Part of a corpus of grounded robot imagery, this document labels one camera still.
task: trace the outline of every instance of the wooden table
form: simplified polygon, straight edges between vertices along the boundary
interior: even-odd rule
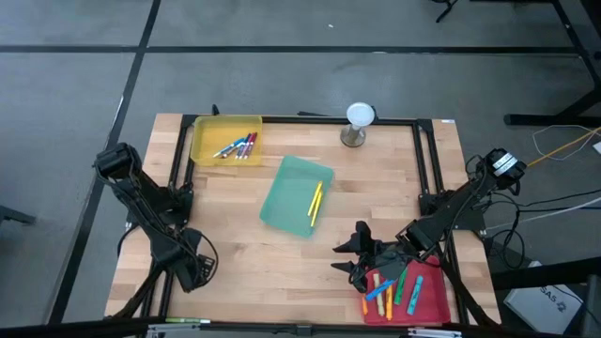
[[[168,181],[181,117],[157,115],[150,135],[144,170],[159,185]],[[455,189],[467,179],[455,123],[433,120],[433,125],[445,188]],[[418,218],[419,174],[411,128],[371,126],[365,144],[358,148],[342,145],[340,129],[327,124],[266,123],[261,166],[194,168],[189,226],[211,239],[220,263],[214,279],[190,294],[174,282],[170,316],[237,322],[362,323],[357,291],[344,272],[330,267],[332,262],[356,260],[356,256],[334,253],[331,248],[349,239],[358,220],[367,221],[373,238],[391,240]],[[258,217],[284,155],[334,170],[331,190],[311,238],[272,228]],[[182,161],[181,173],[185,164]],[[208,253],[204,244],[201,252]],[[463,282],[486,313],[500,322],[482,243],[471,232],[455,231],[455,246]],[[146,278],[150,261],[148,239],[138,229],[123,243],[106,314],[125,305]],[[452,319],[457,321],[455,294],[446,282]],[[159,281],[152,314],[158,312],[161,291]]]

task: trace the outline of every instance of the yellow bin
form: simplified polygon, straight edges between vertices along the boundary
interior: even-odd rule
[[[194,137],[190,158],[198,165],[260,165],[263,120],[261,116],[228,115],[199,116],[194,121]],[[246,160],[236,160],[234,150],[226,159],[213,158],[215,153],[229,146],[240,137],[257,132],[251,156]]]

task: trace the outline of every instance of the green marker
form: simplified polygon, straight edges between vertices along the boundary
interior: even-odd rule
[[[403,286],[405,285],[405,278],[407,278],[407,270],[406,267],[401,273],[401,277],[398,279],[398,285],[396,286],[396,294],[394,295],[394,304],[401,305],[401,296],[403,295]]]

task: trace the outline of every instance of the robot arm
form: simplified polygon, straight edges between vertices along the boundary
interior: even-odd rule
[[[349,282],[362,293],[367,291],[365,275],[371,269],[378,269],[387,280],[395,280],[411,260],[423,262],[431,254],[441,254],[439,242],[452,230],[464,210],[494,191],[510,190],[518,194],[519,180],[525,169],[526,164],[506,150],[493,149],[476,165],[475,176],[470,181],[454,192],[444,192],[438,196],[434,209],[401,230],[395,242],[372,239],[367,224],[357,222],[356,232],[350,240],[333,250],[337,253],[355,253],[359,256],[358,263],[334,263],[332,266],[347,272]],[[455,291],[463,289],[469,294],[460,279],[450,275],[453,270],[444,257],[440,257],[440,265]]]

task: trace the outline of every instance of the colored marker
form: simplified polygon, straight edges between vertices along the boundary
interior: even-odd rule
[[[401,296],[403,296],[403,286],[405,286],[405,279],[407,278],[407,270],[409,266],[407,266],[403,273],[401,273],[401,277],[398,279],[398,285],[396,286],[396,295],[394,295],[394,304],[401,305]]]
[[[424,277],[417,276],[417,280],[415,281],[415,286],[413,286],[413,293],[411,294],[411,300],[409,301],[409,307],[407,308],[407,315],[413,315],[415,313],[415,305],[417,305],[417,299],[420,296],[420,291],[422,290],[422,282],[424,281]]]
[[[254,133],[253,136],[251,136],[251,144],[248,146],[248,149],[246,149],[246,154],[244,154],[244,160],[248,159],[248,157],[251,156],[251,151],[253,151],[254,140],[256,140],[256,135],[257,133]]]
[[[386,319],[393,320],[393,286],[386,289]]]
[[[242,156],[242,153],[244,151],[244,148],[246,148],[246,145],[248,145],[248,141],[251,139],[251,133],[248,133],[248,135],[246,136],[246,138],[244,139],[244,146],[241,146],[238,149],[238,154],[236,154],[236,160],[240,158],[240,156]]]
[[[379,287],[379,274],[377,273],[374,273],[374,287]],[[378,294],[376,302],[378,303],[378,314],[380,316],[384,316],[384,301],[382,300],[381,293]]]
[[[374,299],[379,294],[384,292],[386,290],[386,288],[392,284],[394,284],[394,280],[385,281],[380,287],[376,286],[376,288],[372,292],[368,293],[367,296],[365,296],[365,298],[367,299],[367,301]]]
[[[229,150],[227,150],[224,154],[222,154],[222,158],[226,159],[229,156],[229,154],[234,152],[234,150],[239,149],[241,146],[244,146],[244,142],[240,142],[236,146],[229,148]]]
[[[319,206],[321,206],[321,191],[317,194],[317,202],[316,202],[316,210],[313,214],[313,219],[311,220],[311,227],[316,224],[317,213],[319,212]]]
[[[313,208],[316,206],[317,196],[319,195],[319,192],[321,192],[322,184],[323,184],[323,181],[319,181],[317,183],[316,191],[313,193],[313,200],[311,201],[311,206],[309,207],[309,212],[307,212],[307,216],[309,216],[309,217],[311,217],[311,214],[313,213]]]
[[[213,155],[213,158],[216,158],[218,156],[223,155],[225,152],[227,152],[228,150],[230,150],[231,148],[237,146],[239,143],[241,143],[242,141],[244,141],[244,138],[239,138],[238,140],[236,140],[234,143],[232,143],[229,146],[226,146],[225,148],[221,149],[219,152],[217,152],[215,155]]]

